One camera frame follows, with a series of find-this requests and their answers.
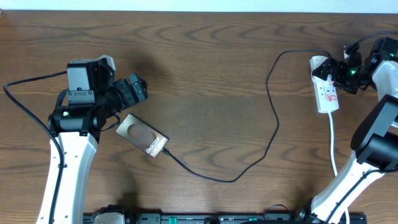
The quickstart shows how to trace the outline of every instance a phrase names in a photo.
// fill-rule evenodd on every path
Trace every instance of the white wall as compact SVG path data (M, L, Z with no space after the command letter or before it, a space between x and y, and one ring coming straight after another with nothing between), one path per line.
M398 13L397 0L0 0L0 8L105 11Z

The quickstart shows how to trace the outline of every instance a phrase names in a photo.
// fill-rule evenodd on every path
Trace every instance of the wooden table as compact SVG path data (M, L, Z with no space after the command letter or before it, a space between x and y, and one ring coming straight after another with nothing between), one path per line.
M260 158L276 121L265 91L275 58L289 49L343 46L380 30L395 15L4 11L0 18L0 83L66 69L67 62L107 54L116 78L137 72L149 98L124 111L170 138L167 148L193 170L235 178ZM367 56L372 40L361 45ZM300 208L332 180L328 116L319 114L309 78L312 53L283 56L269 88L280 128L267 157L234 184L198 179L171 158L151 159L114 130L101 135L90 170L85 211L108 204L134 211L263 212L275 203ZM12 93L46 121L67 77L13 86ZM374 90L338 92L333 113L342 168L351 137L377 103ZM0 94L0 223L32 223L49 169L49 138ZM386 175L350 206L369 223L396 223L398 178Z

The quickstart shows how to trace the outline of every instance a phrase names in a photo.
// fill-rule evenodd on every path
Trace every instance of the white power strip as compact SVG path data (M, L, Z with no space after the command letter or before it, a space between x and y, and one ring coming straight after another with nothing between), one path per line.
M314 56L310 60L311 73L314 69L318 68L327 58L324 56ZM330 162L333 168L333 173L337 176L337 168L335 162L335 134L333 128L333 119L331 117L331 112L338 109L338 100L336 87L333 86L333 81L331 80L331 75L328 75L326 81L314 77L311 75L313 82L313 88L315 90L315 98L317 99L317 107L319 113L327 113L329 115L330 122ZM349 224L349 213L348 209L345 210L346 224Z
M311 73L318 68L327 57L314 56L310 60ZM317 106L319 113L329 113L338 109L338 100L336 87L333 86L331 75L328 75L328 80L324 81L318 77L311 76L313 87L315 89L315 98L317 99Z

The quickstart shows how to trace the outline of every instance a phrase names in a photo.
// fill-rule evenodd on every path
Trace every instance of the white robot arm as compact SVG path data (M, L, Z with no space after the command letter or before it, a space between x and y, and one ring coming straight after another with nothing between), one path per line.
M360 85L366 87L372 85L377 90L379 104L355 132L351 142L351 156L344 168L321 194L313 198L310 211L307 212L307 221L338 223L344 211L360 193L384 175L384 172L379 171L396 168L398 136L389 133L388 129L390 125L397 127L398 63L395 58L397 48L396 40L379 39L362 67L344 67L350 64L348 57L347 64L327 60L312 72L312 75L320 75L322 72L332 73L337 85L341 85L340 87L351 93L356 93L356 88L358 89ZM351 58L357 59L356 50L352 53Z
M118 119L109 127L112 128L120 122L116 113L148 97L145 80L131 74L128 80L114 81L115 70L113 58L107 55L68 63L69 89L58 96L49 116L49 131L56 136L63 154L63 173L58 176L62 158L51 141L50 171L38 224L83 223L88 173L106 119L112 116ZM62 106L65 96L68 106Z

